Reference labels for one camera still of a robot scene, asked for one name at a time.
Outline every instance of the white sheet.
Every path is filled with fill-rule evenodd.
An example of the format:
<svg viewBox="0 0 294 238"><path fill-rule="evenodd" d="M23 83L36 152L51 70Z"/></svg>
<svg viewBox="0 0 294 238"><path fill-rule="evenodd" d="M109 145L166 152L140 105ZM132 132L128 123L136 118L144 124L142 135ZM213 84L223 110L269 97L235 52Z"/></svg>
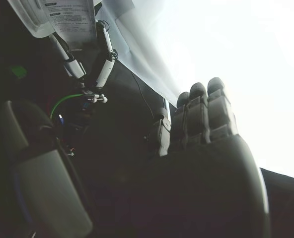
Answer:
<svg viewBox="0 0 294 238"><path fill-rule="evenodd" d="M294 177L294 0L128 2L97 16L119 60L174 105L220 77L258 165Z"/></svg>

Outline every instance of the back of robotic hand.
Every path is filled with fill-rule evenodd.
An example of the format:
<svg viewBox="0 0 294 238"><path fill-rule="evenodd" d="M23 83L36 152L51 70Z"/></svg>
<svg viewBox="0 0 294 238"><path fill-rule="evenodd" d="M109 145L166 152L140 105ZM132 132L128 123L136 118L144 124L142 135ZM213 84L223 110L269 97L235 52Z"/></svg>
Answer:
<svg viewBox="0 0 294 238"><path fill-rule="evenodd" d="M133 179L133 226L155 237L270 237L264 180L223 82L182 93L171 127L162 115L149 137L156 156Z"/></svg>

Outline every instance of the green cable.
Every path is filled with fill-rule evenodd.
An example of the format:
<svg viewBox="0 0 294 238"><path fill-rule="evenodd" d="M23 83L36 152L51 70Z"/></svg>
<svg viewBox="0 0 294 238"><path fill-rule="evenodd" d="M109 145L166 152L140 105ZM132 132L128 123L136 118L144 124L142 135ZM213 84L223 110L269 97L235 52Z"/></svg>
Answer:
<svg viewBox="0 0 294 238"><path fill-rule="evenodd" d="M68 95L66 97L63 97L61 98L52 108L51 110L51 113L50 113L50 119L52 119L52 116L53 116L53 113L55 111L55 109L58 107L58 105L61 103L61 102L64 102L65 100L67 99L70 99L70 98L76 98L76 97L81 97L81 96L84 96L83 94L73 94L73 95Z"/></svg>

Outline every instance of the dark background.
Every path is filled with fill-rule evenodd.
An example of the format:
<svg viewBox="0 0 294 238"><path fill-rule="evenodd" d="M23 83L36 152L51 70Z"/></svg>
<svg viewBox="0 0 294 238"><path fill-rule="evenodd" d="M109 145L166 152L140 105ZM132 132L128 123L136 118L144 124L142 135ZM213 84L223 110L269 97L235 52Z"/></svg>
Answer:
<svg viewBox="0 0 294 238"><path fill-rule="evenodd" d="M12 65L23 66L27 76L21 80L16 78L10 70ZM153 111L163 105L161 96L139 79L138 83ZM0 1L0 106L5 100L28 99L46 112L48 104L68 94L71 88L72 81L58 56L53 54L49 40L33 38L8 2ZM102 207L102 223L108 224L115 212L113 194L130 172L147 160L144 136L152 117L131 72L118 61L104 94L109 101L95 108L74 164L87 187L95 187L96 202ZM294 237L294 178L264 169L262 173L273 237ZM12 237L23 225L0 139L0 237Z"/></svg>

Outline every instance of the white label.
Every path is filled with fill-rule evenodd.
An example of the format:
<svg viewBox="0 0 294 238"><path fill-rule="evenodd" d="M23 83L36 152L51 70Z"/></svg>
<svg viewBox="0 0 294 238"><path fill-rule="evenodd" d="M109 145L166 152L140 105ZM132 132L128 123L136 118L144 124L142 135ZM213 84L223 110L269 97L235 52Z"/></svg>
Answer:
<svg viewBox="0 0 294 238"><path fill-rule="evenodd" d="M55 31L71 50L94 40L92 0L42 0L42 8Z"/></svg>

